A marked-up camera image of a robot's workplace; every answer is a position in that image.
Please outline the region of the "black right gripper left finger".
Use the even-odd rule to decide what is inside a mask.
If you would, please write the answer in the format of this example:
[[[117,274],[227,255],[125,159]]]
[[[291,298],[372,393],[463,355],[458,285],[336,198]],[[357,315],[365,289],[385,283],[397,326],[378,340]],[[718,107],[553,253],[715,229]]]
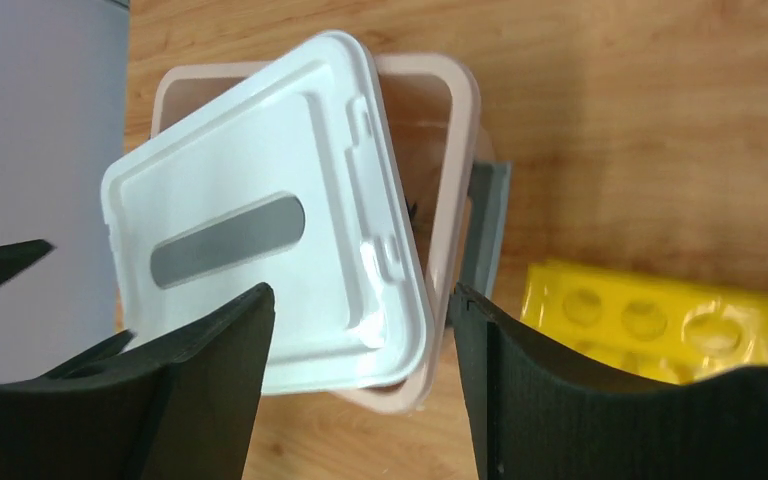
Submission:
[[[238,479],[275,297],[258,284],[86,378],[0,384],[0,479]]]

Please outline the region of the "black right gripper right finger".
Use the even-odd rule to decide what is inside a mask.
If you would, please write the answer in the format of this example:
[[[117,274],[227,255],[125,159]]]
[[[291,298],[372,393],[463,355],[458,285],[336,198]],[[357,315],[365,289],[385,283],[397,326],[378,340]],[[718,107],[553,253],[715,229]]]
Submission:
[[[458,284],[448,316],[482,479],[768,479],[768,366],[689,385],[595,361]]]

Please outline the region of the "yellow test tube rack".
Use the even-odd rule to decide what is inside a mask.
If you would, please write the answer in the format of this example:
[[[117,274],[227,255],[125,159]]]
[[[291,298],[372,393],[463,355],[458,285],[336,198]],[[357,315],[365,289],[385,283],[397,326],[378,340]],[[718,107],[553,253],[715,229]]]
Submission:
[[[768,293],[546,261],[528,269],[520,320],[594,360],[665,383],[768,365]]]

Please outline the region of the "pink plastic storage bin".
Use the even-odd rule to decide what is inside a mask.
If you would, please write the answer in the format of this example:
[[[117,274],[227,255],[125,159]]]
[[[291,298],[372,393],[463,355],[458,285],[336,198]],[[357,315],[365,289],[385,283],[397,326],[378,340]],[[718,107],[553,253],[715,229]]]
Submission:
[[[417,409],[431,391],[442,350],[448,296],[456,281],[493,290],[503,238],[510,167],[493,159],[480,123],[480,92],[471,71],[436,53],[376,58],[402,187],[435,326],[423,361],[409,375],[342,392],[383,414]],[[281,193],[264,204],[224,209],[152,258],[164,285],[191,280],[234,259],[275,255],[312,229],[313,209]]]

